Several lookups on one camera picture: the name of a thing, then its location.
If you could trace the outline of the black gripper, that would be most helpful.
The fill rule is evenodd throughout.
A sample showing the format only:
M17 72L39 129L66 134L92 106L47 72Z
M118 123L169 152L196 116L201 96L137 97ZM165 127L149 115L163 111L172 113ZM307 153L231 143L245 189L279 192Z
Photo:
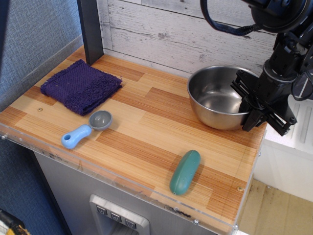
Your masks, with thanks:
M279 135L284 136L297 123L288 104L294 78L284 79L263 71L259 77L244 71L236 72L231 87L242 97L239 113L249 113L242 129L251 131L267 122Z

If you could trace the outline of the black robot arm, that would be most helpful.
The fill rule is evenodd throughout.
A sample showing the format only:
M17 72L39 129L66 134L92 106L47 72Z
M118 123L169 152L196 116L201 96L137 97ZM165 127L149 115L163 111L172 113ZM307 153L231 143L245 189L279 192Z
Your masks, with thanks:
M242 97L239 111L248 113L242 129L267 122L285 135L297 120L288 98L300 76L313 68L313 2L249 0L255 29L277 35L272 56L259 77L238 70L231 87Z

